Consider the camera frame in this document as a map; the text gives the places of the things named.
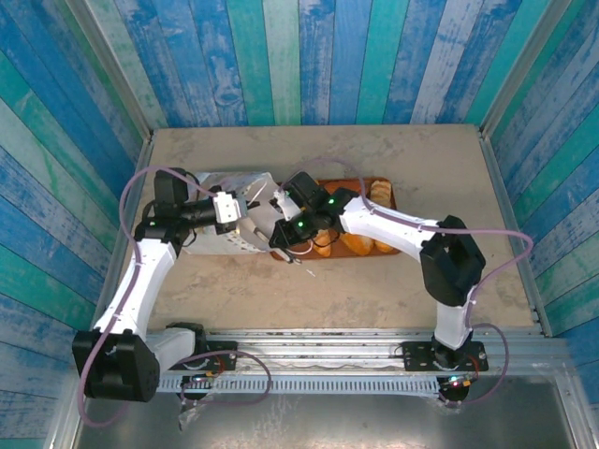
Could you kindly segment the white patterned paper bag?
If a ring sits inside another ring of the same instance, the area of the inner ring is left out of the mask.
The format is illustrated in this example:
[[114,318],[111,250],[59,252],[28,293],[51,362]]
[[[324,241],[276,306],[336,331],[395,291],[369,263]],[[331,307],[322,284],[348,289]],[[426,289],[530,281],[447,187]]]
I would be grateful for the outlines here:
[[213,226],[200,228],[185,242],[185,250],[190,254],[233,255],[270,253],[272,248],[260,245],[250,231],[250,224],[273,231],[277,221],[284,219],[274,199],[274,191],[279,185],[269,172],[198,172],[200,185],[205,189],[219,186],[225,191],[233,191],[254,205],[247,216],[237,222],[237,230],[217,235]]

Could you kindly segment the large oval fake loaf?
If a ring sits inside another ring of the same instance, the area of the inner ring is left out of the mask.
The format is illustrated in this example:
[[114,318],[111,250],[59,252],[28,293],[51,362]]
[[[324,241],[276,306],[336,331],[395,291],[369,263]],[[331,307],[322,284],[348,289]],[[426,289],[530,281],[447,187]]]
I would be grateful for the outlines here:
[[340,240],[350,252],[359,256],[370,254],[374,247],[374,241],[371,238],[361,235],[343,233],[340,235]]

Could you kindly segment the pale ridged pull-apart bread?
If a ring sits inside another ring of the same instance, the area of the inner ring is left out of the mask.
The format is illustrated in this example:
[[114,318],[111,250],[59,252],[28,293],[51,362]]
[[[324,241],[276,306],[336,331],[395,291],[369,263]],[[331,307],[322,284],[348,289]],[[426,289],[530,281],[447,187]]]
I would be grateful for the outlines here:
[[392,186],[389,181],[374,181],[371,185],[370,200],[377,205],[390,209]]

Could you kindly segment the brown rectangular tray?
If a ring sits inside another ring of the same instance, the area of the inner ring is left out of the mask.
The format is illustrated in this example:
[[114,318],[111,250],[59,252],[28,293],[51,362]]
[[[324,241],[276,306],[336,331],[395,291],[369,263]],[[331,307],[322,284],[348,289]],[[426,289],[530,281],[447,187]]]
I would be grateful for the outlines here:
[[[386,178],[368,178],[364,181],[365,185],[361,186],[361,192],[365,191],[366,192],[366,196],[368,199],[370,199],[370,190],[371,190],[371,185],[374,181],[389,181]],[[328,180],[317,180],[316,183],[319,185],[322,185],[323,181],[328,181]],[[397,204],[396,204],[396,200],[395,200],[395,195],[394,195],[394,191],[393,191],[393,187],[392,187],[392,194],[391,194],[391,209],[395,210],[397,208]],[[366,256],[359,256],[356,255],[352,252],[350,252],[341,242],[340,240],[340,235],[343,233],[338,233],[337,231],[335,231],[334,229],[329,229],[329,233],[331,235],[332,238],[332,243],[331,243],[331,256],[330,257],[322,257],[319,254],[317,254],[314,251],[314,246],[313,246],[313,240],[308,240],[307,242],[304,242],[302,244],[291,244],[291,246],[288,249],[280,249],[282,251],[285,251],[287,253],[290,253],[292,255],[296,255],[299,257],[299,259],[301,260],[308,260],[308,259],[324,259],[324,258],[347,258],[347,257],[367,257],[367,256],[377,256],[377,255],[390,255],[390,254],[397,254],[400,251],[398,250],[397,253],[380,253],[376,248],[375,245],[373,247],[373,250],[371,251],[370,254],[366,255]]]

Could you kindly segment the grey metal shelf panel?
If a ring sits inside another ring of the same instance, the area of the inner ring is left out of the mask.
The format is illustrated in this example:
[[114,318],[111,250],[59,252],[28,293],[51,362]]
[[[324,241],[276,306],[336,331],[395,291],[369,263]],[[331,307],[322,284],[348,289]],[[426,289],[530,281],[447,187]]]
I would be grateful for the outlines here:
[[400,396],[273,395],[247,408],[207,407],[179,420],[172,395],[133,405],[101,429],[62,425],[51,449],[599,449],[552,384],[509,381],[458,409]]

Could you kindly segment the clear plastic wrap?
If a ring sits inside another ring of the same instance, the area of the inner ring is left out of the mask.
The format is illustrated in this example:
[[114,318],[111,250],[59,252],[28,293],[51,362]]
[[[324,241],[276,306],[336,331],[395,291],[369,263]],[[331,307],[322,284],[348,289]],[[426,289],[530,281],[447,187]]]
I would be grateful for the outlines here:
[[181,432],[186,431],[204,412],[206,405],[200,399],[183,398],[178,415],[178,425]]

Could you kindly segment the aluminium table side rail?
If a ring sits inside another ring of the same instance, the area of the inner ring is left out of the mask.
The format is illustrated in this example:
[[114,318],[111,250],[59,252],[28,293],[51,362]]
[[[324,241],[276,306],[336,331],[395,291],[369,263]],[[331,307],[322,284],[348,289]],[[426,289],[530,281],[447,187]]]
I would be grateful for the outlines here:
[[[504,226],[508,230],[519,231],[519,225],[509,201],[509,197],[504,186],[504,180],[492,149],[490,139],[485,138],[481,133],[478,133],[478,140],[487,166],[489,178],[497,199],[499,210],[504,221]],[[547,314],[544,310],[542,299],[534,281],[529,258],[530,256],[526,255],[517,262],[518,273],[531,309],[534,322],[533,326],[537,328],[545,337],[549,338],[552,336],[552,331],[548,322]]]
[[[136,171],[139,171],[149,165],[153,153],[154,136],[155,132],[152,132],[150,136],[144,140],[141,147],[139,160],[137,162]],[[125,201],[124,222],[128,226],[130,232],[132,232],[133,226],[135,225],[135,216],[142,196],[144,182],[145,177],[140,177],[137,181],[135,181],[128,193],[127,200]],[[130,256],[127,254],[127,248],[128,242],[124,235],[124,231],[122,228],[119,228],[119,233],[111,254],[107,275],[99,300],[96,304],[96,310],[90,324],[90,329],[95,327],[95,323],[101,318],[118,289],[122,270],[127,267],[130,260]]]

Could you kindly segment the aluminium mounting rail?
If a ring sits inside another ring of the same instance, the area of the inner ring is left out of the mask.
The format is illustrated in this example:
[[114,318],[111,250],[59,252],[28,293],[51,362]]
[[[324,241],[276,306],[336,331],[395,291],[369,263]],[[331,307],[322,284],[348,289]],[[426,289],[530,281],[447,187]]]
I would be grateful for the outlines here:
[[[238,343],[237,351],[259,358],[277,374],[330,371],[374,373],[406,371],[401,344],[427,341],[423,329],[240,329],[206,331],[209,341]],[[533,375],[574,366],[564,340],[543,336],[532,328],[474,331],[473,341],[484,344],[489,374]]]

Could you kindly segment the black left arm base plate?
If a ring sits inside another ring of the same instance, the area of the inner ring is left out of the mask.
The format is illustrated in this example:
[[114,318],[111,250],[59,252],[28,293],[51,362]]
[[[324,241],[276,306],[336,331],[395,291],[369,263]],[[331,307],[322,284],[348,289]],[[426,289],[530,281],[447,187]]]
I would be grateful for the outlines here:
[[[205,352],[223,351],[223,350],[237,350],[238,343],[235,341],[209,341],[206,344]],[[213,371],[223,372],[226,370],[234,370],[237,363],[237,357],[235,355],[225,354],[209,357],[206,359],[195,360],[183,364],[176,364],[169,368],[169,370],[198,370],[198,371]]]

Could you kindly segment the grey metal corner post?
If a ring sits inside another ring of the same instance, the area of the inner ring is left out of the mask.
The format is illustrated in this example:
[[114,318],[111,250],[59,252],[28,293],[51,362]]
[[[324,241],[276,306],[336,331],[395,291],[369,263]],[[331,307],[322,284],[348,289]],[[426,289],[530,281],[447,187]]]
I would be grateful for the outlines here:
[[141,64],[115,0],[66,0],[95,56],[106,71],[125,111],[143,139],[152,134],[127,74],[139,75]]
[[541,50],[545,47],[572,0],[548,0],[543,14],[534,23],[534,28],[525,41],[515,62],[511,65],[500,90],[493,98],[479,127],[482,138],[490,138],[498,127],[512,98],[517,93]]

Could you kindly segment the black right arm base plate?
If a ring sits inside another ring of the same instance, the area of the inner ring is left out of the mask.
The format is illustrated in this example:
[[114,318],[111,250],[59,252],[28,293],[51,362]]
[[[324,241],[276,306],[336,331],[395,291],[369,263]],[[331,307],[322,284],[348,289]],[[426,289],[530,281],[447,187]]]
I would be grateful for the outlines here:
[[459,349],[445,347],[436,340],[406,341],[401,344],[406,371],[488,371],[485,346],[467,341]]

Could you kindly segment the black round mount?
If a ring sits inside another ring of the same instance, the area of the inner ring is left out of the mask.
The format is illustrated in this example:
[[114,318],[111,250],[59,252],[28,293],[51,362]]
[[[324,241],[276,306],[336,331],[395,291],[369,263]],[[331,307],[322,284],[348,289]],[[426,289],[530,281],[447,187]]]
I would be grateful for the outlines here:
[[439,391],[439,399],[447,407],[459,407],[463,401],[467,399],[469,390],[470,388],[468,386],[441,388]]

